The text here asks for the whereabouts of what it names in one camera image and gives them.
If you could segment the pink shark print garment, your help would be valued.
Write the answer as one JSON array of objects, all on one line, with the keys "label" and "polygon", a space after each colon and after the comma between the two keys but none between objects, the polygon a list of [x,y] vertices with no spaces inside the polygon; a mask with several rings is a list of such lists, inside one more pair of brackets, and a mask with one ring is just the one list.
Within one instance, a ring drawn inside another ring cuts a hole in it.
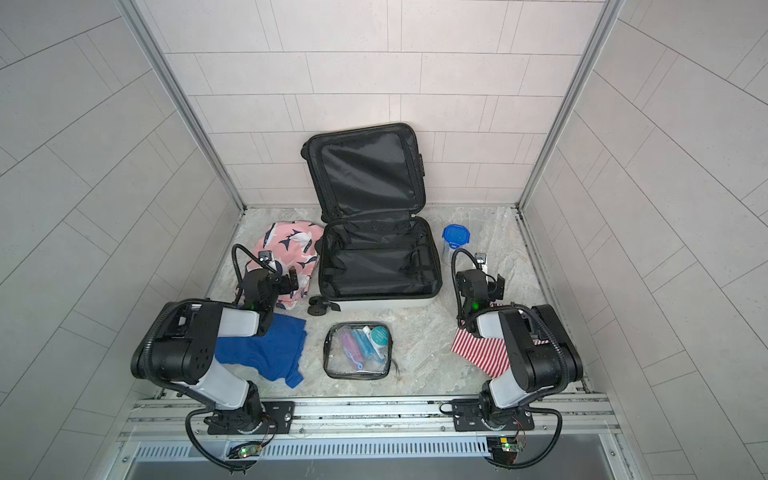
[{"label": "pink shark print garment", "polygon": [[292,310],[307,297],[312,274],[318,266],[318,242],[323,233],[321,225],[309,221],[276,222],[256,242],[252,252],[270,251],[270,265],[280,275],[287,274],[291,268],[296,270],[299,289],[280,295],[278,308]]}]

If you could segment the blue lidded plastic cup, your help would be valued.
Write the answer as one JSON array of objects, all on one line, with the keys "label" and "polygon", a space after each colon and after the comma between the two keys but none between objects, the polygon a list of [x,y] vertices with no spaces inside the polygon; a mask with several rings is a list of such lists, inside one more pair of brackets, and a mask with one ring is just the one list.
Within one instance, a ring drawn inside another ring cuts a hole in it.
[{"label": "blue lidded plastic cup", "polygon": [[468,245],[470,243],[470,238],[471,234],[467,227],[459,224],[447,225],[442,232],[442,262],[449,265],[454,251]]}]

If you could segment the red white striped garment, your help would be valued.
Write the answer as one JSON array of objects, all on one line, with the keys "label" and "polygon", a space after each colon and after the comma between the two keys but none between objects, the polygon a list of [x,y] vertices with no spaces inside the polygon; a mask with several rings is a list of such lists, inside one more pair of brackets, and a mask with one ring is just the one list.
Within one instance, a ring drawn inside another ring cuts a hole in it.
[{"label": "red white striped garment", "polygon": [[451,351],[492,379],[502,376],[510,369],[510,360],[503,339],[477,338],[464,329],[458,329]]}]

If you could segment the blue cloth garment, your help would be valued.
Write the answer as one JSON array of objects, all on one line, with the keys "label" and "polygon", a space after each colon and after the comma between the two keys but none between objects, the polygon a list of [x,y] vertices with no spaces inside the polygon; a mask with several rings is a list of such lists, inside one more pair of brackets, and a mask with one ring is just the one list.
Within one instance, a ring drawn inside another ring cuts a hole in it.
[{"label": "blue cloth garment", "polygon": [[290,388],[304,379],[299,372],[307,332],[306,321],[274,315],[274,321],[264,336],[219,337],[215,358],[221,364],[251,367],[269,381],[283,379]]}]

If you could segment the clear toiletry pouch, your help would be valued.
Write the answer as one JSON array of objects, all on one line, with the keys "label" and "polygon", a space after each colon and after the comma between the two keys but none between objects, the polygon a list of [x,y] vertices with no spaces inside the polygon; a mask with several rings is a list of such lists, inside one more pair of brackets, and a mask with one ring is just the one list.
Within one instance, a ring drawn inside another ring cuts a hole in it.
[{"label": "clear toiletry pouch", "polygon": [[323,344],[325,374],[338,380],[374,381],[391,370],[393,338],[381,322],[333,325]]}]

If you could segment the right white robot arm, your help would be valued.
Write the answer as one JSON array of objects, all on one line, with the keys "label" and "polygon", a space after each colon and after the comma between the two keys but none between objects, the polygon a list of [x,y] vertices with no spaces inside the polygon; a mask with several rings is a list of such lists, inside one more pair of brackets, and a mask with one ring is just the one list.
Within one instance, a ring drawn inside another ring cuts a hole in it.
[{"label": "right white robot arm", "polygon": [[490,377],[469,406],[469,425],[528,429],[530,405],[580,380],[583,364],[551,305],[501,305],[504,286],[502,276],[478,268],[454,275],[458,330],[452,352]]}]

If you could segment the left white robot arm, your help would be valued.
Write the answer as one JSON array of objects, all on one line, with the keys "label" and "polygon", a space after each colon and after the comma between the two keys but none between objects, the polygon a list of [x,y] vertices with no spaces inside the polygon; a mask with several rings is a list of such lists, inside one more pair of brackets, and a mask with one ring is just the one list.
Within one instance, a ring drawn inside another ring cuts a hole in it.
[{"label": "left white robot arm", "polygon": [[132,375],[203,404],[210,435],[288,432],[293,403],[262,402],[255,383],[229,368],[253,368],[290,387],[301,382],[305,323],[274,312],[279,296],[298,288],[294,268],[284,275],[254,269],[240,280],[233,304],[205,299],[165,304],[133,354]]}]

